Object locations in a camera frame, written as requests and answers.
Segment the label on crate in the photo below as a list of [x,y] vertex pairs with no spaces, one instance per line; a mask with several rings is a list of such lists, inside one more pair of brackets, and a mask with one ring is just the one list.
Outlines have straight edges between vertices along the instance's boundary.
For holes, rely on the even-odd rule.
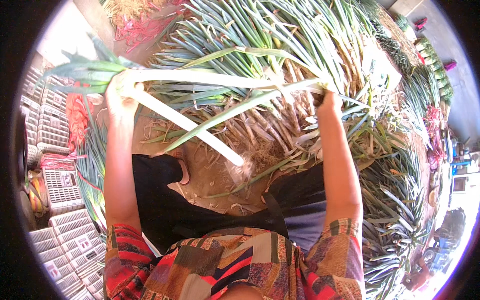
[[28,83],[27,94],[33,95],[34,92],[35,92],[35,83],[33,82]]
[[59,104],[61,106],[61,102],[62,102],[63,98],[62,96],[60,96],[59,94],[53,94],[53,102],[56,102],[57,104]]
[[90,249],[93,248],[93,244],[88,238],[87,234],[83,234],[75,239],[75,242],[77,243],[78,248],[80,248],[80,251],[82,253],[85,253],[89,251]]
[[60,171],[61,186],[63,188],[68,188],[73,186],[71,172],[69,171]]
[[53,280],[57,281],[62,277],[60,274],[60,271],[58,270],[57,266],[53,262],[48,262],[44,264],[44,266]]
[[50,127],[60,130],[61,128],[60,118],[57,118],[54,115],[52,115],[50,117]]

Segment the hand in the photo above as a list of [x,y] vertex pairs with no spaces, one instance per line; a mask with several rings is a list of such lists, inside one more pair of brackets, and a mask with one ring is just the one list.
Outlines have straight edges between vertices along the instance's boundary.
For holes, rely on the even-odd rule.
[[[119,94],[119,89],[122,88],[123,85],[123,73],[124,72],[115,75],[112,78],[105,92],[110,122],[133,120],[138,108],[137,101],[132,98],[122,97]],[[144,90],[144,84],[137,83],[135,88]]]
[[342,99],[334,92],[325,90],[324,101],[317,109],[317,117],[321,118],[321,115],[332,112],[336,115],[342,115]]

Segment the sandal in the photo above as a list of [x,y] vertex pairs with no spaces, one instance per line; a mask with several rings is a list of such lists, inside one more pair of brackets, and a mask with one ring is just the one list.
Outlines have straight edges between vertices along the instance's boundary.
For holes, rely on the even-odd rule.
[[178,159],[179,161],[183,161],[183,163],[185,164],[185,167],[187,169],[187,175],[188,175],[188,182],[187,183],[180,183],[180,185],[188,185],[190,183],[190,179],[192,179],[192,177],[190,176],[190,168],[188,166],[188,159],[187,159],[187,156],[185,155],[185,146],[180,146],[180,147],[177,147],[175,148],[174,150],[172,150],[171,152],[171,155]]

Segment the stacked crates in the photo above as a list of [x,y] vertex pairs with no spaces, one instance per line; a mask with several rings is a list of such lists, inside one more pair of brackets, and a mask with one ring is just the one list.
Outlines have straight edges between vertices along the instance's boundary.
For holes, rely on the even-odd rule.
[[73,163],[70,168],[44,167],[42,173],[52,215],[71,212],[85,206]]
[[70,132],[67,115],[49,104],[42,104],[38,120],[37,149],[41,153],[68,155]]
[[36,137],[38,132],[38,120],[40,117],[40,104],[22,95],[20,110],[25,116],[25,128],[27,134],[28,157],[27,166],[36,166],[38,162]]
[[27,71],[24,85],[22,87],[22,95],[41,104],[45,81],[38,81],[42,77],[40,70],[30,67]]
[[102,242],[86,209],[55,216],[50,225],[62,250],[87,290],[103,299],[103,272],[107,245]]
[[84,286],[60,247],[52,228],[30,232],[38,257],[65,296],[75,296]]
[[107,246],[86,209],[53,216],[51,227],[30,232],[47,272],[67,299],[103,300]]
[[42,72],[30,67],[22,88],[21,110],[28,136],[29,167],[35,166],[42,153],[68,155],[70,131],[66,115],[67,94],[52,88],[63,86],[55,77],[42,79]]
[[50,85],[63,86],[63,84],[55,77],[49,76],[46,79],[46,86],[43,90],[42,105],[50,105],[57,109],[60,113],[65,114],[67,104],[67,94],[56,89],[49,88]]

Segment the patterned blouse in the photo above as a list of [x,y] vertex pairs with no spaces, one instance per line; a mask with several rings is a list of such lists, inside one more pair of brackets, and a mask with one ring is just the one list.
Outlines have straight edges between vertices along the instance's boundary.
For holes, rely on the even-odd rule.
[[283,236],[229,228],[181,240],[156,258],[140,232],[109,229],[104,295],[112,300],[216,300],[236,283],[264,300],[365,298],[359,224],[326,226],[307,258]]

